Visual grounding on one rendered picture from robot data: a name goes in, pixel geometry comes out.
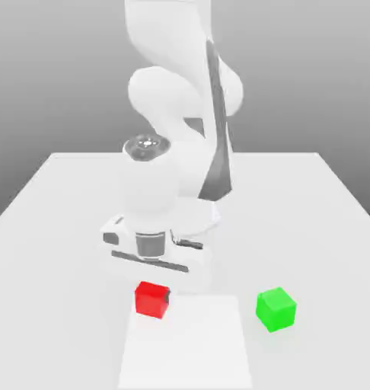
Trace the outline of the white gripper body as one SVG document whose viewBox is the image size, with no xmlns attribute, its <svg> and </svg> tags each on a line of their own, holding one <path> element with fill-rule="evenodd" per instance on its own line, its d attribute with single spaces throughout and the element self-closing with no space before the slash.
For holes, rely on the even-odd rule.
<svg viewBox="0 0 370 390">
<path fill-rule="evenodd" d="M 106 245 L 106 268 L 116 277 L 133 282 L 167 286 L 182 293 L 202 293 L 209 288 L 212 276 L 212 252 L 201 248 L 165 243 L 164 254 L 145 259 L 128 248 Z"/>
</svg>

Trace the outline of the small green cube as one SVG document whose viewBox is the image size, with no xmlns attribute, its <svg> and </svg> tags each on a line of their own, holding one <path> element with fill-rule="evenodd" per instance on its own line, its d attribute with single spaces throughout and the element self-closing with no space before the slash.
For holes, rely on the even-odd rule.
<svg viewBox="0 0 370 390">
<path fill-rule="evenodd" d="M 295 323 L 297 302 L 282 288 L 276 287 L 257 296 L 256 316 L 273 333 Z"/>
</svg>

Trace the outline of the small red cube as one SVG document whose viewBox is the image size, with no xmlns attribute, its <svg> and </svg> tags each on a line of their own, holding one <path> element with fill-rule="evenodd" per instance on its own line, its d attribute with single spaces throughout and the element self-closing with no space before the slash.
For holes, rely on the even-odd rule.
<svg viewBox="0 0 370 390">
<path fill-rule="evenodd" d="M 166 286 L 142 281 L 135 290 L 136 312 L 162 319 L 169 306 L 171 291 Z"/>
</svg>

